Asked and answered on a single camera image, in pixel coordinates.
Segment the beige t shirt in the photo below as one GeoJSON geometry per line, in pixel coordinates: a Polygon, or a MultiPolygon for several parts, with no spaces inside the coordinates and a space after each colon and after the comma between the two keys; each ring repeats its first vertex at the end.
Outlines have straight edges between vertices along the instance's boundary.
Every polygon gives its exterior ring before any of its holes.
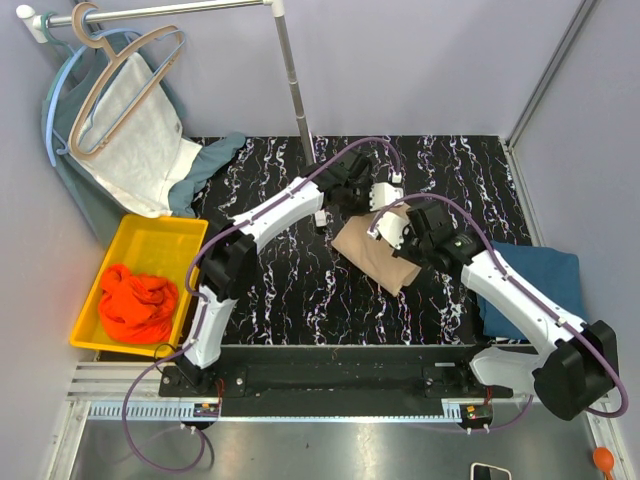
{"type": "Polygon", "coordinates": [[[421,268],[393,256],[393,248],[384,240],[374,240],[367,229],[375,214],[352,216],[332,240],[332,247],[358,270],[392,296],[413,283],[421,268]]]}

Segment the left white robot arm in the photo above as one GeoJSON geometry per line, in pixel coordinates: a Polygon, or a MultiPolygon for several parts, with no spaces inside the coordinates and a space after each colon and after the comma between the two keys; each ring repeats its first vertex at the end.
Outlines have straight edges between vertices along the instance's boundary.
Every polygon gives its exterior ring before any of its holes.
{"type": "Polygon", "coordinates": [[[189,266],[199,270],[197,285],[187,289],[198,299],[195,317],[184,353],[176,358],[181,384],[190,393],[203,396],[214,388],[212,366],[221,355],[224,331],[240,296],[250,289],[263,248],[290,226],[329,206],[367,213],[371,170],[369,157],[346,152],[333,162],[306,167],[283,191],[253,209],[208,222],[210,239],[189,266]]]}

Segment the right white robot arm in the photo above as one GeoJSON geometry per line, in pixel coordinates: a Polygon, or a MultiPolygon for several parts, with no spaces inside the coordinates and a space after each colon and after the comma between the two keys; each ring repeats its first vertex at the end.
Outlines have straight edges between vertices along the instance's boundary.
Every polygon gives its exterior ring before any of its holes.
{"type": "Polygon", "coordinates": [[[614,330],[603,321],[589,324],[543,295],[508,264],[468,212],[460,213],[468,230],[457,230],[442,207],[446,201],[428,195],[403,215],[382,214],[371,230],[395,255],[459,280],[495,307],[534,349],[482,348],[454,371],[457,390],[472,397],[487,387],[508,388],[538,399],[562,420],[582,412],[623,415],[629,398],[620,378],[614,330]],[[620,395],[618,409],[597,412],[594,404],[612,391],[620,395]]]}

